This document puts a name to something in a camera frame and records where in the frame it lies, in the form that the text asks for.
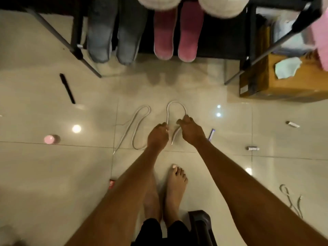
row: bare foot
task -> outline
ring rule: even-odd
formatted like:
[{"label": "bare foot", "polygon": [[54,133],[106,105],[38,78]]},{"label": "bare foot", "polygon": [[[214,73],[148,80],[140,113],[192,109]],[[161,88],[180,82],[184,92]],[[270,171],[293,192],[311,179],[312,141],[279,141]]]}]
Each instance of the bare foot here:
[{"label": "bare foot", "polygon": [[164,204],[164,221],[166,227],[170,227],[179,220],[179,206],[186,190],[188,179],[182,168],[172,166],[167,179],[166,197]]},{"label": "bare foot", "polygon": [[152,174],[152,178],[149,184],[148,191],[145,195],[143,205],[145,210],[145,219],[155,218],[160,223],[162,219],[162,211],[159,203],[154,174]]}]

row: cardboard box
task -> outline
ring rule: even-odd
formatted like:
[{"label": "cardboard box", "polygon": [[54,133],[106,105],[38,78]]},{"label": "cardboard box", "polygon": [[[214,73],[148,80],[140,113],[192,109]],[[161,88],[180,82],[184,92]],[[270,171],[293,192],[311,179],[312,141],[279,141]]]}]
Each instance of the cardboard box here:
[{"label": "cardboard box", "polygon": [[[258,31],[256,53],[268,48],[270,29]],[[240,76],[240,97],[267,100],[315,102],[328,99],[328,72],[317,58],[301,57],[301,67],[294,77],[278,79],[275,64],[286,56],[269,54]]]}]

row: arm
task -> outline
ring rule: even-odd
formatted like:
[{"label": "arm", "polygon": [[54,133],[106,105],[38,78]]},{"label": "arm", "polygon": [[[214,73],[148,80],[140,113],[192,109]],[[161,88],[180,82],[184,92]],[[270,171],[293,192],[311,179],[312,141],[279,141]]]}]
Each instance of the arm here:
[{"label": "arm", "polygon": [[192,118],[185,116],[177,124],[205,162],[248,246],[328,245],[326,238],[215,148]]},{"label": "arm", "polygon": [[155,161],[169,140],[166,123],[148,136],[147,148],[121,175],[65,246],[130,245]]}]

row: white shoelace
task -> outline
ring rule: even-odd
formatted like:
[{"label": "white shoelace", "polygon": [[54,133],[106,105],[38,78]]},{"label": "white shoelace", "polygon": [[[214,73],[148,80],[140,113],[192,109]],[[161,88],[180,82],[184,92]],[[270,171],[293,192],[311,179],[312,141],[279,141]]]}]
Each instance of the white shoelace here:
[{"label": "white shoelace", "polygon": [[[172,103],[178,103],[178,104],[180,104],[180,105],[183,107],[183,109],[184,109],[184,111],[185,111],[185,114],[186,114],[186,115],[188,114],[188,113],[187,113],[187,108],[186,108],[182,103],[180,103],[180,102],[178,102],[178,101],[175,101],[175,100],[174,100],[174,101],[171,101],[171,102],[168,103],[167,106],[166,106],[166,123],[167,123],[167,124],[169,124],[169,118],[170,118],[169,108],[170,108],[170,105],[171,105]],[[149,105],[143,105],[143,106],[139,107],[139,108],[134,112],[134,114],[133,114],[133,116],[132,116],[132,118],[131,118],[131,121],[130,121],[129,125],[128,125],[127,128],[125,129],[125,132],[123,133],[123,136],[121,137],[121,140],[120,140],[120,142],[118,143],[117,148],[114,150],[113,154],[114,154],[114,153],[120,148],[120,146],[121,146],[121,144],[122,144],[124,138],[125,138],[126,135],[128,134],[129,129],[130,129],[130,127],[131,127],[133,121],[135,120],[137,114],[139,113],[139,111],[142,110],[142,109],[145,108],[145,107],[148,109],[148,112],[147,112],[147,114],[145,114],[145,115],[139,120],[139,122],[137,123],[137,126],[135,127],[135,129],[134,129],[134,131],[133,131],[133,134],[132,134],[131,145],[132,145],[132,147],[133,147],[134,149],[137,149],[137,150],[139,150],[139,149],[145,149],[145,148],[147,147],[147,146],[143,146],[142,148],[139,148],[139,149],[138,149],[138,148],[136,148],[136,147],[134,146],[134,138],[135,138],[135,134],[137,133],[137,130],[138,130],[138,128],[139,128],[139,125],[140,125],[141,121],[142,121],[146,116],[148,116],[148,115],[150,114],[150,112],[152,111],[152,109],[150,108]],[[180,130],[181,130],[181,127],[179,126],[179,127],[173,132],[171,145],[173,145],[174,139],[175,139],[176,135],[178,134],[178,132],[179,132]]]}]

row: black marker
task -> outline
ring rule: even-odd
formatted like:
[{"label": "black marker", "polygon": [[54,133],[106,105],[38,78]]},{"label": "black marker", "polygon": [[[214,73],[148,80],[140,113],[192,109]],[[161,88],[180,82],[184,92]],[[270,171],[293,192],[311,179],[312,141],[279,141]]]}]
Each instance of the black marker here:
[{"label": "black marker", "polygon": [[67,82],[67,80],[65,78],[65,75],[62,74],[62,73],[60,73],[59,76],[60,76],[60,78],[62,80],[63,85],[66,88],[66,91],[67,91],[68,95],[70,96],[70,99],[71,99],[72,104],[75,104],[75,100],[74,100],[73,94],[72,94],[72,92],[70,90],[70,87],[68,86],[68,82]]}]

